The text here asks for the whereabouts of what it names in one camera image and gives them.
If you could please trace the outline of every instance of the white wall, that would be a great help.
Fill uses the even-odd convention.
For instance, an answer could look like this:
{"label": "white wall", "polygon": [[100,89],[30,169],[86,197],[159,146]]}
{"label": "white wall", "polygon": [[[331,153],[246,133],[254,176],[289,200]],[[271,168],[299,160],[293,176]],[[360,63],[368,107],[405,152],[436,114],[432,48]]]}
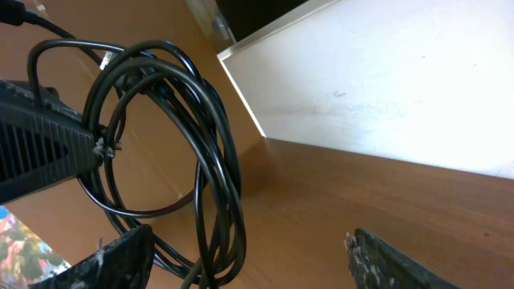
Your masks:
{"label": "white wall", "polygon": [[267,137],[514,178],[514,1],[337,2],[225,59]]}

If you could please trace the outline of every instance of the white label on cable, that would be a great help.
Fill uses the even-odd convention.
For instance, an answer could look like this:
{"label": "white label on cable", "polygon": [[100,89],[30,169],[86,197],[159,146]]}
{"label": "white label on cable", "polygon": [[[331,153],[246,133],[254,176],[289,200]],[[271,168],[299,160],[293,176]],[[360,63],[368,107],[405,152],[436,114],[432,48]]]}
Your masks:
{"label": "white label on cable", "polygon": [[105,52],[104,58],[102,59],[102,63],[100,64],[100,69],[104,70],[104,68],[107,66],[107,64],[109,64],[109,61],[111,61],[111,59],[113,59],[114,56],[116,56],[116,54],[111,51]]}

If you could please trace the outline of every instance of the wooden table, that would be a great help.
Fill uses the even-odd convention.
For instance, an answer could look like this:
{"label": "wooden table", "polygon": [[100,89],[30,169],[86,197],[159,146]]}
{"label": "wooden table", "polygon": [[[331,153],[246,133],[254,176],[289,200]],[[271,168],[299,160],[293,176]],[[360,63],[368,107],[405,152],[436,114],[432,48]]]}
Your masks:
{"label": "wooden table", "polygon": [[[514,286],[513,180],[278,140],[241,162],[247,259],[226,288],[355,287],[343,240],[357,227],[461,287]],[[192,206],[152,226],[198,257]],[[180,283],[154,267],[148,288]]]}

